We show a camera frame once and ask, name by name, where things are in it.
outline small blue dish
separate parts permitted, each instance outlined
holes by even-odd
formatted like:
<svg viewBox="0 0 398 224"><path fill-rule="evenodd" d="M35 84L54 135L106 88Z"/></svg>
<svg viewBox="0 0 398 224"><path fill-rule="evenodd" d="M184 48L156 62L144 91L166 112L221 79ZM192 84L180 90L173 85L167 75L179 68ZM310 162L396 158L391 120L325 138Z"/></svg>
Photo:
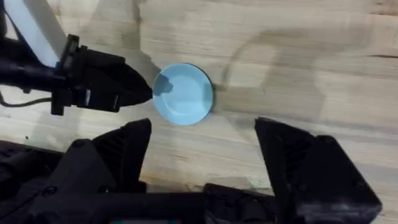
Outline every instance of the small blue dish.
<svg viewBox="0 0 398 224"><path fill-rule="evenodd" d="M213 105L213 89L199 68L178 63L163 69L155 79L153 99L157 111L178 125L201 121Z"/></svg>

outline wooden surface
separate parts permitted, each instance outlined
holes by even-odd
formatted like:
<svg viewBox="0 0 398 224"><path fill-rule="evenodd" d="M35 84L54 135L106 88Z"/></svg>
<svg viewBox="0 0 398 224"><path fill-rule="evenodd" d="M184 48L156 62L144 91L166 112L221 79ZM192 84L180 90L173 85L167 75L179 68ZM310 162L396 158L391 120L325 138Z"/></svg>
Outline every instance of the wooden surface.
<svg viewBox="0 0 398 224"><path fill-rule="evenodd" d="M216 105L174 126L152 102L118 114L50 105L0 108L0 139L64 151L128 121L150 118L142 179L195 190L206 182L269 188L254 119L266 116L336 137L398 222L398 1L50 0L66 33L127 58L152 84L177 62L201 67ZM1 87L8 101L23 95Z"/></svg>

